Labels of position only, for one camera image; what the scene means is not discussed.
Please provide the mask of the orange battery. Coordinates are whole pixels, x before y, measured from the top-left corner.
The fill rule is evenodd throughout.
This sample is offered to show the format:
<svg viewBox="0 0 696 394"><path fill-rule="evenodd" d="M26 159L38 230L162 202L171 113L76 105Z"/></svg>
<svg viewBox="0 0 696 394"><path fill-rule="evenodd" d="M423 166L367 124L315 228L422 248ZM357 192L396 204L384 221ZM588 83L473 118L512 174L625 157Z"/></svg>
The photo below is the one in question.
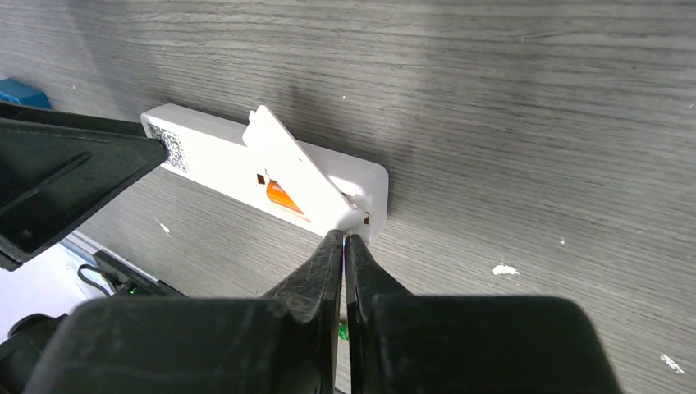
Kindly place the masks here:
<svg viewBox="0 0 696 394"><path fill-rule="evenodd" d="M293 213L303 215L301 209L276 181L270 181L268 183L266 187L266 196L271 203L281 208L288 209Z"/></svg>

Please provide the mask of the white battery cover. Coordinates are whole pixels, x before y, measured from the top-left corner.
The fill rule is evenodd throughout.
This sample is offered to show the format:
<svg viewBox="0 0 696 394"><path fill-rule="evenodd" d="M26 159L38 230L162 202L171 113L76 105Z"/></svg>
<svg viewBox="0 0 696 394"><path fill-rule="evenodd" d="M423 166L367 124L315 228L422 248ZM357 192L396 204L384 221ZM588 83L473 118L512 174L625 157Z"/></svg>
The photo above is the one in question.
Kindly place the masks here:
<svg viewBox="0 0 696 394"><path fill-rule="evenodd" d="M364 222L367 213L346 199L270 109L258 106L249 120L242 140L311 224L349 231Z"/></svg>

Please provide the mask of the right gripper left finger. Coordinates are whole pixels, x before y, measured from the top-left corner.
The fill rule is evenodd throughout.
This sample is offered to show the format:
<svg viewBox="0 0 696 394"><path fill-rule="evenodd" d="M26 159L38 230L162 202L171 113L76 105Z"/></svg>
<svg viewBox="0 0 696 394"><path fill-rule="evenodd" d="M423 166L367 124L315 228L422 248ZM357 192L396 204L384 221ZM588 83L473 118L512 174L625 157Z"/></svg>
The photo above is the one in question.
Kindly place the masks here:
<svg viewBox="0 0 696 394"><path fill-rule="evenodd" d="M80 305L28 393L331 393L344 234L257 298L113 296Z"/></svg>

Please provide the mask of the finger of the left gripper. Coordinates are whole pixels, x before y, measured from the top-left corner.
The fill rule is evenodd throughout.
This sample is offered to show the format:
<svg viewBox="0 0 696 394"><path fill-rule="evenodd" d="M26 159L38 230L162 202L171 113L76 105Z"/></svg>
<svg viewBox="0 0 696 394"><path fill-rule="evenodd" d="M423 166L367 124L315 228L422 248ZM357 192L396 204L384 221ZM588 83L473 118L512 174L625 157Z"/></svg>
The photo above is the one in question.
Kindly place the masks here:
<svg viewBox="0 0 696 394"><path fill-rule="evenodd" d="M43 253L167 160L141 124L1 104L1 267Z"/></svg>

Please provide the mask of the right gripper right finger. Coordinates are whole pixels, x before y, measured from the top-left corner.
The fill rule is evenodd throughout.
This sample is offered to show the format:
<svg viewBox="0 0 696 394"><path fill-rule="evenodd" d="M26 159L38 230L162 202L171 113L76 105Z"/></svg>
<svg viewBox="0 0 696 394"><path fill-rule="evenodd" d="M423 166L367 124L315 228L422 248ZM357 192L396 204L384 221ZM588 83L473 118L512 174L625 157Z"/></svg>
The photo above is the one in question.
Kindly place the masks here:
<svg viewBox="0 0 696 394"><path fill-rule="evenodd" d="M574 302L535 295L415 295L346 238L354 393L617 393Z"/></svg>

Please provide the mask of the white remote control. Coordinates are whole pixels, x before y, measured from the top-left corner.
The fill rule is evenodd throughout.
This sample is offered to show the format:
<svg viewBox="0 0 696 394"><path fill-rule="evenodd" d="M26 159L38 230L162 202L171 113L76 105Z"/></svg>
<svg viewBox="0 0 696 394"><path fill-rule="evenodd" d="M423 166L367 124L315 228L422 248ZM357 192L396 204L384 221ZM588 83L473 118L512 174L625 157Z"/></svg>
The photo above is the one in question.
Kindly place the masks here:
<svg viewBox="0 0 696 394"><path fill-rule="evenodd" d="M163 168L248 204L319 236L330 231L303 215L271 203L266 187L274 181L259 155L247 148L244 125L172 103L140 116L149 138L161 140L169 153ZM386 168L314 144L298 141L339 191L367 213L352 229L366 242L375 241L387 225L389 175Z"/></svg>

